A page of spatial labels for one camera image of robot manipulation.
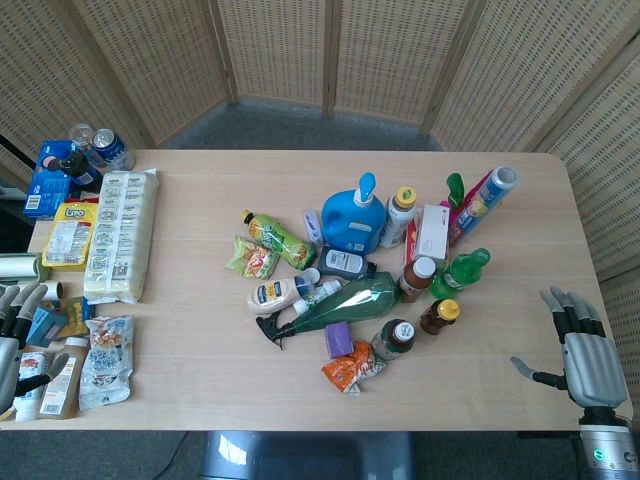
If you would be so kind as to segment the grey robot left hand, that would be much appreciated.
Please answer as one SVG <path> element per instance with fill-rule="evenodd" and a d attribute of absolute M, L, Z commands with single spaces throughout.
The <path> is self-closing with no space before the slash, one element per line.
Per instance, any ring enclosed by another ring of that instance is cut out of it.
<path fill-rule="evenodd" d="M 1 414 L 12 406 L 15 397 L 44 386 L 57 377 L 68 362 L 61 354 L 48 371 L 25 380 L 19 379 L 19 367 L 36 308 L 47 293 L 47 286 L 31 283 L 8 287 L 1 296 Z"/>

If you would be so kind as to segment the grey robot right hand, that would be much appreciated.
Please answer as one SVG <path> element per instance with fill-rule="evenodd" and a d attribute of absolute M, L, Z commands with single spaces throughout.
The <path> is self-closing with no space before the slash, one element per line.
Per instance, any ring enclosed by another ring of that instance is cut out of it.
<path fill-rule="evenodd" d="M 524 377 L 566 391 L 582 408 L 615 409 L 627 400 L 627 387 L 615 342 L 606 335 L 595 307 L 574 292 L 556 286 L 540 292 L 549 308 L 563 359 L 560 375 L 534 370 L 513 356 Z"/>

